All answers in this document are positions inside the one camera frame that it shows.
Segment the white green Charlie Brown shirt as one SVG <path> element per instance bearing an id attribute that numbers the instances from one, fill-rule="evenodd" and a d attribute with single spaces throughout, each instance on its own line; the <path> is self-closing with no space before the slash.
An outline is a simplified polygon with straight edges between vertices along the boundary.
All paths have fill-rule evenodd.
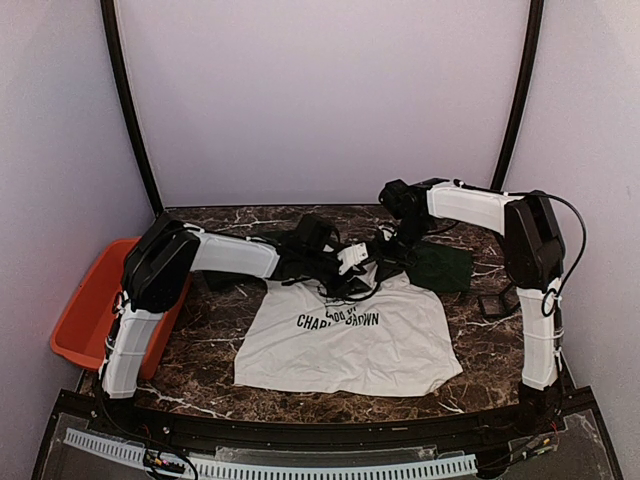
<path id="1" fill-rule="evenodd" d="M 462 371 L 440 298 L 404 273 L 359 302 L 267 281 L 234 359 L 235 385 L 297 393 L 420 397 Z"/>

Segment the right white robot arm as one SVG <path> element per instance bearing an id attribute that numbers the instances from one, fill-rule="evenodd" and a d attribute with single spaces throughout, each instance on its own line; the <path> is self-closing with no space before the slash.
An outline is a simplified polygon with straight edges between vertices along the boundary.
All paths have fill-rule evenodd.
<path id="1" fill-rule="evenodd" d="M 378 195 L 399 223 L 377 246 L 380 264 L 390 270 L 412 264 L 412 250 L 438 219 L 488 229 L 500 237 L 505 272 L 522 312 L 521 381 L 538 391 L 552 386 L 561 374 L 564 330 L 559 304 L 574 271 L 564 266 L 566 247 L 552 207 L 557 199 L 539 190 L 500 192 L 441 178 L 412 185 L 393 180 Z"/>

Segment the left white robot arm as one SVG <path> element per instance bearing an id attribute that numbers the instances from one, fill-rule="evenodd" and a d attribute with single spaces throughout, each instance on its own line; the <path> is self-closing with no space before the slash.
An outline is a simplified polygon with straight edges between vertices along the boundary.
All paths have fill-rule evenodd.
<path id="1" fill-rule="evenodd" d="M 281 234 L 232 236 L 207 231 L 169 214 L 158 217 L 125 257 L 114 320 L 98 370 L 110 398 L 101 417 L 120 436 L 141 427 L 140 412 L 124 399 L 134 396 L 151 338 L 180 299 L 190 275 L 213 271 L 263 280 L 316 280 L 338 299 L 364 297 L 360 277 L 370 258 L 364 243 L 341 242 L 335 227 L 314 215 Z"/>

